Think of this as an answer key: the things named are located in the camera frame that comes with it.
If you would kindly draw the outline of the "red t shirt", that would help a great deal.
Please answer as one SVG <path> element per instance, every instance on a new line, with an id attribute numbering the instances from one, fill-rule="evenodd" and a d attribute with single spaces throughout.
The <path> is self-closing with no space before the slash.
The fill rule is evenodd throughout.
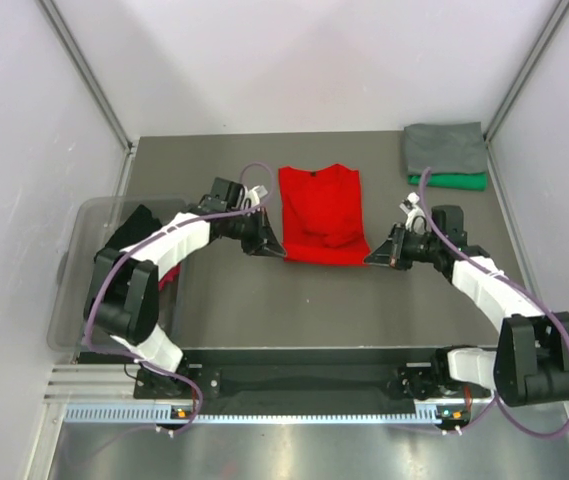
<path id="1" fill-rule="evenodd" d="M 283 246 L 288 262 L 362 266 L 370 253 L 360 174 L 341 164 L 278 171 Z"/>

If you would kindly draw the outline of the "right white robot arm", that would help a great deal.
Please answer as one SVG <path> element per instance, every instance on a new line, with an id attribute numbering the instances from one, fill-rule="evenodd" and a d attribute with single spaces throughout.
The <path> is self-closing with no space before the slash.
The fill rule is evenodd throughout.
<path id="1" fill-rule="evenodd" d="M 569 313 L 546 315 L 517 290 L 490 255 L 467 241 L 463 210 L 441 205 L 426 213 L 415 194 L 400 205 L 393 225 L 368 265 L 400 271 L 430 264 L 468 297 L 498 333 L 495 350 L 452 346 L 437 350 L 430 380 L 451 396 L 466 383 L 496 392 L 510 407 L 569 400 Z"/>

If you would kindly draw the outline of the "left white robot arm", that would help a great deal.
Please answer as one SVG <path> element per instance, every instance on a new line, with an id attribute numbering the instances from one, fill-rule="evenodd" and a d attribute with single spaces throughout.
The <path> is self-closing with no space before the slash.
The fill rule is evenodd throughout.
<path id="1" fill-rule="evenodd" d="M 196 394 L 183 350 L 160 324 L 160 293 L 191 254 L 219 239 L 239 242 L 248 256 L 284 257 L 266 210 L 270 196 L 263 185 L 215 178 L 199 201 L 181 202 L 172 216 L 139 206 L 94 256 L 83 344 L 128 357 L 169 396 Z"/>

